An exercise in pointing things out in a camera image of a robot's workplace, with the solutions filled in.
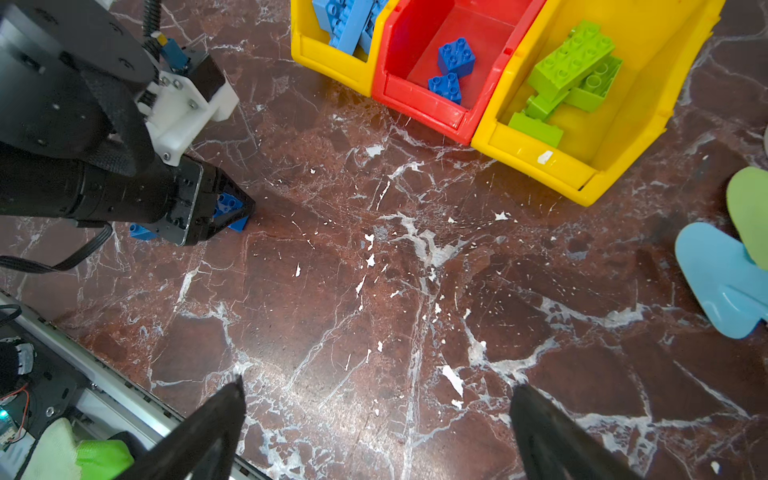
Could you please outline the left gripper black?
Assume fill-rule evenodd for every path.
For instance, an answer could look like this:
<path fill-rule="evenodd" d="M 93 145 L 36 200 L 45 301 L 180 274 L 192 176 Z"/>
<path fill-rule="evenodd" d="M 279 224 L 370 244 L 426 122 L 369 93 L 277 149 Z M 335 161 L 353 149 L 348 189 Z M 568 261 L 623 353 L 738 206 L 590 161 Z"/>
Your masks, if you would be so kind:
<path fill-rule="evenodd" d="M 129 222 L 180 246 L 241 231 L 254 200 L 221 168 L 184 156 L 128 177 L 80 160 L 1 146 L 1 214 L 80 222 Z"/>

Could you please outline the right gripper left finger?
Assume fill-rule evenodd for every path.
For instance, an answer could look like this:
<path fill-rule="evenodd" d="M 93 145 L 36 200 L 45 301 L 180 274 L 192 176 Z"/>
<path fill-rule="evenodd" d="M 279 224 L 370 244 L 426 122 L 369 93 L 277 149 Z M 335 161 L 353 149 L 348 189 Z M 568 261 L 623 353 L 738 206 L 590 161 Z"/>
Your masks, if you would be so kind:
<path fill-rule="evenodd" d="M 141 451 L 120 479 L 246 479 L 248 464 L 236 450 L 246 416 L 243 377 L 223 386 L 176 427 L 159 401 L 130 382 L 110 381 L 112 409 L 131 429 L 156 439 L 162 427 L 167 435 L 147 451 Z"/>

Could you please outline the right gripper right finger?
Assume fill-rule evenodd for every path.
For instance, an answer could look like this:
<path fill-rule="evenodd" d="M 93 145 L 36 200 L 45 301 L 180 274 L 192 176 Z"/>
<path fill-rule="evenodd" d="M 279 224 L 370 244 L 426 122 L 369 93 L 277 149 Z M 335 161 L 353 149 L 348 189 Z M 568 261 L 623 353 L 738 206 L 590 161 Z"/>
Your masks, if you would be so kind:
<path fill-rule="evenodd" d="M 529 479 L 639 477 L 528 384 L 514 388 L 510 417 Z"/>

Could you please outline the light blue lego front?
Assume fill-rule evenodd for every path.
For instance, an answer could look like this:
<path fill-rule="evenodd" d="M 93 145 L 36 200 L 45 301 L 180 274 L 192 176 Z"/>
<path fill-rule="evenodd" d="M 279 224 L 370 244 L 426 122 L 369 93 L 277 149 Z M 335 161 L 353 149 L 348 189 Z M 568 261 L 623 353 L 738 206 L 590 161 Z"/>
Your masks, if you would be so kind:
<path fill-rule="evenodd" d="M 379 15 L 387 1 L 314 0 L 312 6 L 321 30 L 329 34 L 329 46 L 345 54 L 370 53 Z"/>

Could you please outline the small green lego brick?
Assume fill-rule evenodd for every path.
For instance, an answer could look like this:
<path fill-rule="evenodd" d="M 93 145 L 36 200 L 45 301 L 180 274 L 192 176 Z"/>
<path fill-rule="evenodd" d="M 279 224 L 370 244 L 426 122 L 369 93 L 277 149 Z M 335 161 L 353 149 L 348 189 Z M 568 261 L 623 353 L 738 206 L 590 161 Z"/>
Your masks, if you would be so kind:
<path fill-rule="evenodd" d="M 553 148 L 559 146 L 564 135 L 563 130 L 559 127 L 528 116 L 524 112 L 514 113 L 508 126 Z"/>

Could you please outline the dark blue lego brick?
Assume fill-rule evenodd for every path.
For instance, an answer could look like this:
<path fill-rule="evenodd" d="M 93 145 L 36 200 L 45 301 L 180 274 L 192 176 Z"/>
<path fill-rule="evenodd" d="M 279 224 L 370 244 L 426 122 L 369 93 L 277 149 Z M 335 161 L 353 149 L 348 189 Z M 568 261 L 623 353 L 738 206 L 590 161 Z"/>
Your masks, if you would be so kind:
<path fill-rule="evenodd" d="M 140 241 L 150 241 L 158 237 L 157 233 L 135 223 L 130 225 L 129 234 L 131 238 Z"/>

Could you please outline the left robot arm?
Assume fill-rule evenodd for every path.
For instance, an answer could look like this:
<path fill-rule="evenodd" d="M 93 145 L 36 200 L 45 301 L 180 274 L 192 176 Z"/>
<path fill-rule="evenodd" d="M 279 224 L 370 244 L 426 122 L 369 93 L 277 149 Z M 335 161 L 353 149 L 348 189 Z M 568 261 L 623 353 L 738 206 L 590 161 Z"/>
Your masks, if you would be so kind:
<path fill-rule="evenodd" d="M 180 246 L 242 230 L 253 200 L 187 150 L 238 97 L 205 51 L 145 5 L 134 37 L 105 1 L 1 5 L 1 212 L 128 222 Z"/>

